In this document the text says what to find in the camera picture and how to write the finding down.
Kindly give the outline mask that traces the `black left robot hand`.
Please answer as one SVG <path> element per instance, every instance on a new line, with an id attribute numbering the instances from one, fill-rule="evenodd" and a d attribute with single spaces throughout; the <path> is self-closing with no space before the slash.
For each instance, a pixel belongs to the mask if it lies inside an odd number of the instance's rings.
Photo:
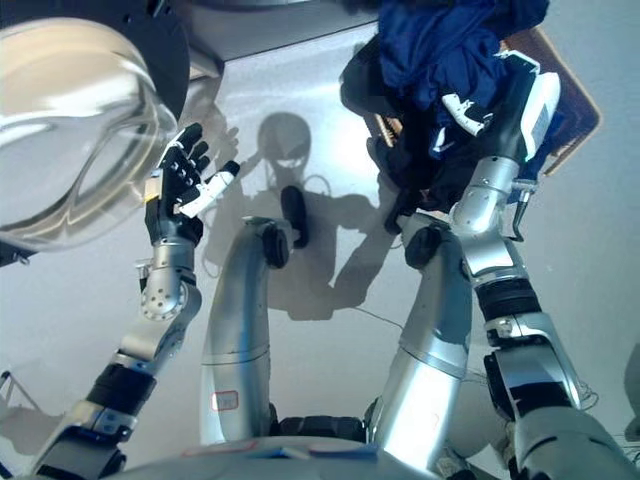
<path id="1" fill-rule="evenodd" d="M 204 231 L 200 213 L 235 180 L 240 165 L 230 160 L 210 176 L 209 145 L 195 122 L 166 146 L 144 187 L 145 226 L 153 246 L 182 239 L 198 245 Z"/>

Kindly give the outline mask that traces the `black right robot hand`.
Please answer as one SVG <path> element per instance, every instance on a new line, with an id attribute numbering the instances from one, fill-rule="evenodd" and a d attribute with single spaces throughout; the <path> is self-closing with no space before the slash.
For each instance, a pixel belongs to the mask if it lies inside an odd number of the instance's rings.
<path id="1" fill-rule="evenodd" d="M 560 76 L 543 72 L 541 64 L 518 50 L 496 57 L 506 67 L 506 87 L 487 109 L 456 93 L 441 96 L 446 111 L 465 132 L 481 137 L 491 156 L 523 166 L 541 147 L 561 95 Z"/>

